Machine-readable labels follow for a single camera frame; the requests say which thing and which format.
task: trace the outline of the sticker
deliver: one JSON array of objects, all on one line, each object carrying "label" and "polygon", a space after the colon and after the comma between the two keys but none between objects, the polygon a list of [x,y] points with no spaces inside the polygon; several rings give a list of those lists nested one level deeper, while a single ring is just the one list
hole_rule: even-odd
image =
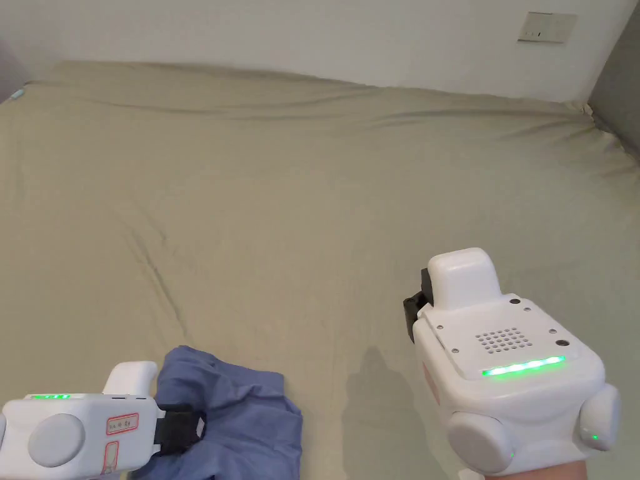
[{"label": "sticker", "polygon": [[137,413],[129,413],[119,417],[112,417],[107,420],[107,435],[134,431],[138,428],[139,420],[140,415]]},{"label": "sticker", "polygon": [[104,463],[102,464],[102,475],[110,474],[118,468],[118,451],[120,442],[110,442],[104,448]]},{"label": "sticker", "polygon": [[427,366],[424,364],[424,362],[422,363],[422,370],[424,371],[424,379],[429,384],[429,388],[431,389],[431,393],[433,394],[433,397],[436,399],[436,402],[439,405],[440,404],[440,394],[438,393],[438,385],[436,385],[436,383],[433,381],[433,377],[429,373],[429,370],[427,369]]}]

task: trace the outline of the power socket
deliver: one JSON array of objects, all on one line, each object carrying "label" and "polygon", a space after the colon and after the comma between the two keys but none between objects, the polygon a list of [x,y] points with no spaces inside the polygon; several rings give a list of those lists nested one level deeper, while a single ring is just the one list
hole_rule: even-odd
[{"label": "power socket", "polygon": [[518,41],[565,44],[577,21],[578,15],[570,13],[529,12]]}]

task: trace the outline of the led strip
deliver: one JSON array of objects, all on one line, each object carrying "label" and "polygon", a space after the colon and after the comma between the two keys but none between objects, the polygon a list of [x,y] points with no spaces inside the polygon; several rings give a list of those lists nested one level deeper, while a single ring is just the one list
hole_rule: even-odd
[{"label": "led strip", "polygon": [[60,394],[60,395],[32,395],[32,399],[34,400],[66,400],[71,398],[71,395],[68,394]]},{"label": "led strip", "polygon": [[561,362],[564,362],[565,360],[565,356],[550,356],[549,358],[545,358],[544,360],[531,360],[530,362],[525,362],[523,364],[513,364],[509,365],[508,367],[498,367],[496,369],[483,370],[482,375],[495,376],[512,372],[522,372],[523,370],[537,369],[540,367],[544,367],[545,365],[559,364]]}]

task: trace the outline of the beige bed sheet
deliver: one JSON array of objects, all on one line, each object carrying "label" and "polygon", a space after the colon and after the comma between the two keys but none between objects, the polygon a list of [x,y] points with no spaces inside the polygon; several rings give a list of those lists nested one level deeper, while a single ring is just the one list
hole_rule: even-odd
[{"label": "beige bed sheet", "polygon": [[480,246],[601,354],[624,421],[591,477],[635,478],[639,182],[561,104],[62,64],[0,107],[0,401],[189,344],[285,375],[303,480],[445,479],[402,300]]}]

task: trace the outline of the white robotic hand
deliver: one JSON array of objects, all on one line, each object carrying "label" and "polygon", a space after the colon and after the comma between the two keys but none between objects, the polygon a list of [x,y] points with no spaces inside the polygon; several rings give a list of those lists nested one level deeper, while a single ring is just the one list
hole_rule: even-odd
[{"label": "white robotic hand", "polygon": [[527,472],[613,446],[620,396],[601,359],[530,300],[503,295],[484,251],[432,258],[404,310],[449,443],[474,472]]},{"label": "white robotic hand", "polygon": [[126,362],[102,394],[30,394],[0,414],[0,478],[107,478],[155,454],[183,452],[204,435],[205,416],[156,405],[154,362]]}]

